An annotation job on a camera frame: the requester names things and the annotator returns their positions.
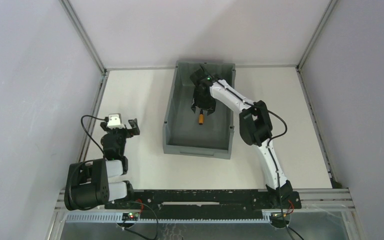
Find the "orange handled screwdriver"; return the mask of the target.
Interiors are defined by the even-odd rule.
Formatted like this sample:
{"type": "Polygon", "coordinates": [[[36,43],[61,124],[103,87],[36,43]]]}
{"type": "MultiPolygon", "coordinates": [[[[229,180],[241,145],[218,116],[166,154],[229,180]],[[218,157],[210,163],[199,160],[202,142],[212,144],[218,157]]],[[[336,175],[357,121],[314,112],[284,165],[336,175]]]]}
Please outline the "orange handled screwdriver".
{"type": "Polygon", "coordinates": [[[198,116],[198,124],[201,126],[204,124],[204,120],[205,120],[205,117],[204,117],[204,114],[201,112],[198,116]]]}

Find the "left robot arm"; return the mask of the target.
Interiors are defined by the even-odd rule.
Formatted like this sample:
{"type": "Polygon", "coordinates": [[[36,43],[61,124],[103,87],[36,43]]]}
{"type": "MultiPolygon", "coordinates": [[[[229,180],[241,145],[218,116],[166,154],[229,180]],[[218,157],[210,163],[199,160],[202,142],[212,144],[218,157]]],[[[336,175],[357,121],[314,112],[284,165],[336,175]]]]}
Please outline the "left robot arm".
{"type": "Polygon", "coordinates": [[[105,133],[97,146],[102,157],[69,166],[64,192],[64,205],[69,211],[88,211],[115,201],[133,201],[134,189],[128,180],[110,181],[128,173],[127,139],[140,135],[136,118],[128,120],[128,124],[122,122],[119,113],[100,119],[105,133]]]}

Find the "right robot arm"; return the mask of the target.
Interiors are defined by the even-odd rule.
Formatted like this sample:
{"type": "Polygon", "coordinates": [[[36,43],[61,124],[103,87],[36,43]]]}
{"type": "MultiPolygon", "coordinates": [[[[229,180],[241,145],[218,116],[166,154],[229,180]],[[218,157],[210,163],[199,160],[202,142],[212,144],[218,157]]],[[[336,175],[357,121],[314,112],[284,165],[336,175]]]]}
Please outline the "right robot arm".
{"type": "Polygon", "coordinates": [[[276,201],[282,202],[293,192],[291,182],[286,177],[274,150],[275,136],[268,110],[262,100],[253,101],[236,91],[224,79],[204,75],[192,77],[195,86],[191,109],[200,113],[212,114],[217,102],[224,104],[239,119],[239,134],[248,146],[256,149],[263,170],[267,191],[276,201]]]}

